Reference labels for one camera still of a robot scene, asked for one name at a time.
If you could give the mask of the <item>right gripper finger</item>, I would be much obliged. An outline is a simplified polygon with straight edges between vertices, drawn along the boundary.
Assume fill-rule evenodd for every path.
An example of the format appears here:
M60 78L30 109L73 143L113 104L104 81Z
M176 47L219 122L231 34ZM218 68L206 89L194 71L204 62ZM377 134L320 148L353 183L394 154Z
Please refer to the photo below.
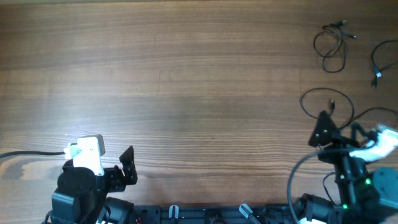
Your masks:
M317 118L317 123L310 136L308 145L312 147L325 146L331 143L338 134L338 127L331 119L331 116L326 111L322 111Z
M355 144L377 142L377 137L378 137L377 131L367 132L359 123L352 123L350 128L351 128L351 140ZM362 141L357 140L357 133L359 133L363 137Z

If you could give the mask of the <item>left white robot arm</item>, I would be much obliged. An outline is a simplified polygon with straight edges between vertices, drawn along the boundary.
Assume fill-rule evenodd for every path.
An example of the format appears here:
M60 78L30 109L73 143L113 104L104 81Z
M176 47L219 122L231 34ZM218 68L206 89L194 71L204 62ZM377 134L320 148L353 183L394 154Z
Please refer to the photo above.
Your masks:
M139 223L134 204L108 197L137 183L134 148L129 146L119 157L122 168L106 168L97 176L86 167L63 166L52 195L52 209L43 221L48 223Z

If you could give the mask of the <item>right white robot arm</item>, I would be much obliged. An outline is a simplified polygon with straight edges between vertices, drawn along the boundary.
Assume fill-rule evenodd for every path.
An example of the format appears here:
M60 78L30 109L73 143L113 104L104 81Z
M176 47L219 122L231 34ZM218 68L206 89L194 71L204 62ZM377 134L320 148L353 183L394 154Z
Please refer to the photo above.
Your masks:
M302 220L322 223L382 223L397 213L397 171L380 167L373 172L366 166L397 149L397 131L380 125L365 131L351 125L350 137L344 137L331 116L322 111L308 141L317 151L306 155L292 169L287 187L288 205L293 223ZM291 185L297 169L317 157L334 167L340 203L304 194L291 201Z

